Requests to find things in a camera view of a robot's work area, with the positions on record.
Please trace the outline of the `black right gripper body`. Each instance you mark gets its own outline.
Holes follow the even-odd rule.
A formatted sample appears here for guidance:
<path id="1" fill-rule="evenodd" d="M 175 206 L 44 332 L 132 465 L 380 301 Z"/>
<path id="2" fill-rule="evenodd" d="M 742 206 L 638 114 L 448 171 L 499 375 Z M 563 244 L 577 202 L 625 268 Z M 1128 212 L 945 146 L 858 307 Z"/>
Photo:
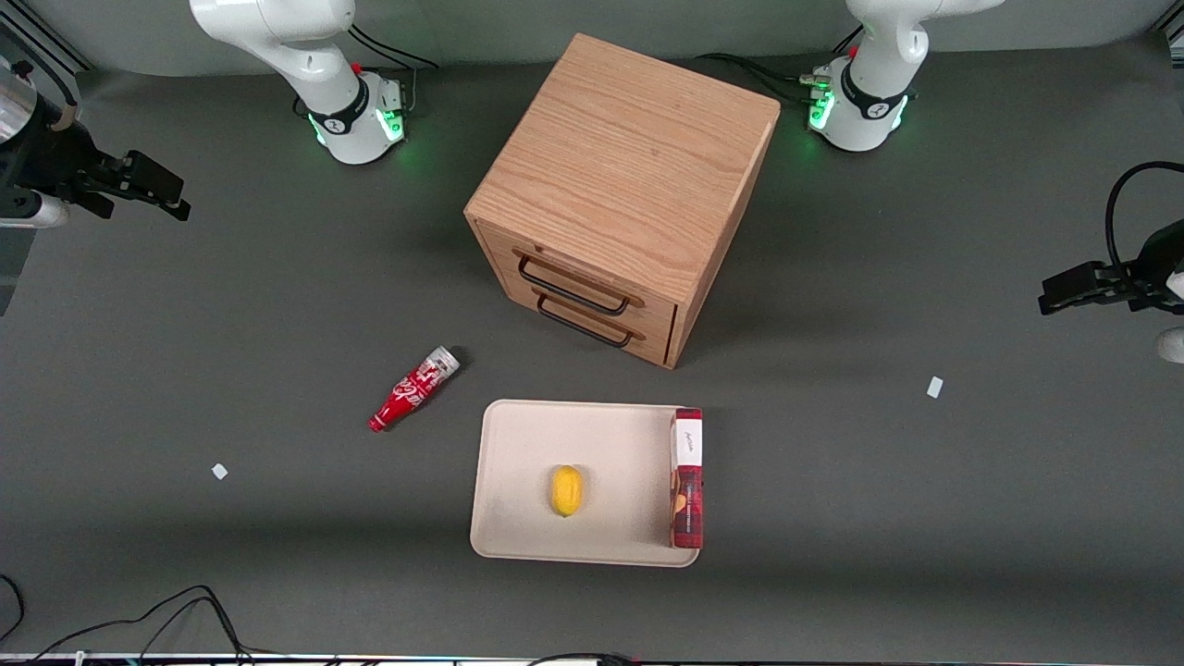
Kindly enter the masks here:
<path id="1" fill-rule="evenodd" d="M 4 194 L 21 188 L 81 206 L 112 206 L 107 196 L 118 185 L 118 160 L 94 145 L 81 123 L 51 130 L 60 115 L 59 105 L 39 96 L 22 130 L 4 141 Z"/>

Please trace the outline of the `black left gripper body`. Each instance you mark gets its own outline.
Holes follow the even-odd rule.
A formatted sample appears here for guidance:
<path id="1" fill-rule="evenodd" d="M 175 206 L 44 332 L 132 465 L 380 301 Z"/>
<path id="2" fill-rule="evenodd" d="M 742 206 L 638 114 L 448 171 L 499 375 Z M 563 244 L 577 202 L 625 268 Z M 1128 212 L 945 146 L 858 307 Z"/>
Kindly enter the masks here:
<path id="1" fill-rule="evenodd" d="M 1130 278 L 1130 310 L 1158 309 L 1180 315 L 1183 300 L 1167 286 L 1167 280 L 1180 271 L 1180 262 L 1183 220 L 1177 220 L 1152 233 L 1137 257 L 1122 263 Z"/>

